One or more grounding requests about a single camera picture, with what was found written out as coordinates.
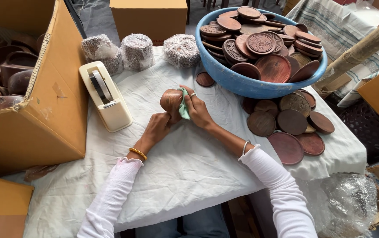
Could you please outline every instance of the tape dispenser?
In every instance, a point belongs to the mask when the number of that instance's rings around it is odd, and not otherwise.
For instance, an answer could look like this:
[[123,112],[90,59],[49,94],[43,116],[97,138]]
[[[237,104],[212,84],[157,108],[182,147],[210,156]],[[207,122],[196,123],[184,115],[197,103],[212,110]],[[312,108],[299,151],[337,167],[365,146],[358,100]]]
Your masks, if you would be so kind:
[[118,86],[100,61],[79,67],[82,80],[97,107],[98,114],[109,132],[116,132],[133,122]]

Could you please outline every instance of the silver bangle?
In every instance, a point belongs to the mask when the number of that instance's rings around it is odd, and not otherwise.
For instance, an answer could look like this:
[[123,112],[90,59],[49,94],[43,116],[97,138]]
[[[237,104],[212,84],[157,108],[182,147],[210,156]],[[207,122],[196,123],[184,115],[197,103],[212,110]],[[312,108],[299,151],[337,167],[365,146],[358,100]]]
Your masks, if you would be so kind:
[[247,140],[247,141],[245,142],[244,148],[242,149],[242,155],[241,155],[241,157],[244,155],[244,153],[245,153],[245,148],[246,148],[246,144],[248,144],[248,143],[251,143],[251,141],[250,141],[250,140]]

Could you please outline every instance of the green cloth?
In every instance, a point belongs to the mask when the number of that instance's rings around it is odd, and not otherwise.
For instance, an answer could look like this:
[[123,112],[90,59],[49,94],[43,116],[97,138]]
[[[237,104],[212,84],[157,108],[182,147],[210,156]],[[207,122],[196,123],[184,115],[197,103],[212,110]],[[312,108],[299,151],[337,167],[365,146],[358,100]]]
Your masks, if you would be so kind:
[[188,92],[184,88],[179,88],[178,90],[182,91],[182,102],[179,105],[179,114],[182,116],[182,118],[191,120],[191,117],[189,117],[187,105],[185,104],[185,95],[188,95]]

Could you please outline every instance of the person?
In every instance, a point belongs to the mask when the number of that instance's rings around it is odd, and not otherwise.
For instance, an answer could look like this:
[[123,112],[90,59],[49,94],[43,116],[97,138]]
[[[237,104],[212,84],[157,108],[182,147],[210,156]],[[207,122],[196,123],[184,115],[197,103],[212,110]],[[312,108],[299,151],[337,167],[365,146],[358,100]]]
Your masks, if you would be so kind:
[[[205,103],[194,91],[184,87],[188,94],[184,100],[191,120],[221,141],[239,160],[252,170],[257,178],[269,188],[273,205],[273,221],[279,238],[316,238],[313,217],[306,207],[306,199],[298,189],[295,179],[274,159],[260,149],[216,124],[207,111]],[[86,210],[78,238],[113,238],[113,226],[122,210],[122,204],[132,189],[135,176],[146,155],[156,143],[170,131],[168,113],[157,113],[145,128],[145,132],[126,157],[119,158],[112,168],[101,191]],[[183,216],[186,238],[229,237],[220,207],[214,206]],[[176,219],[136,229],[136,237],[177,238]]]

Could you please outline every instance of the blue plastic tub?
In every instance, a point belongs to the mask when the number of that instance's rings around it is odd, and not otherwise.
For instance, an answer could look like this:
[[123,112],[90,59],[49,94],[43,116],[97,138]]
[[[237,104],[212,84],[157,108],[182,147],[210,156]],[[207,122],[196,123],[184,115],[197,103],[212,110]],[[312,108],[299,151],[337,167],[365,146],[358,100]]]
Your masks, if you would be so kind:
[[[320,62],[320,66],[316,73],[307,80],[298,82],[298,83],[286,83],[286,84],[277,84],[269,83],[264,81],[255,80],[252,78],[245,77],[239,73],[226,68],[216,59],[214,59],[205,49],[200,35],[200,27],[207,25],[210,21],[216,20],[218,15],[225,13],[227,11],[234,11],[238,9],[237,7],[233,8],[224,8],[213,11],[205,15],[200,22],[198,22],[197,28],[195,29],[195,40],[197,42],[198,49],[200,50],[201,60],[203,65],[209,75],[222,87],[228,89],[229,91],[242,95],[245,97],[251,98],[260,98],[260,99],[269,99],[281,97],[288,95],[296,89],[301,89],[315,83],[324,73],[327,67],[327,56],[326,51],[323,49],[323,59]],[[260,10],[261,13],[272,13],[269,11]],[[296,22],[287,19],[281,15],[277,15],[275,20],[282,21],[284,24],[295,25]]]

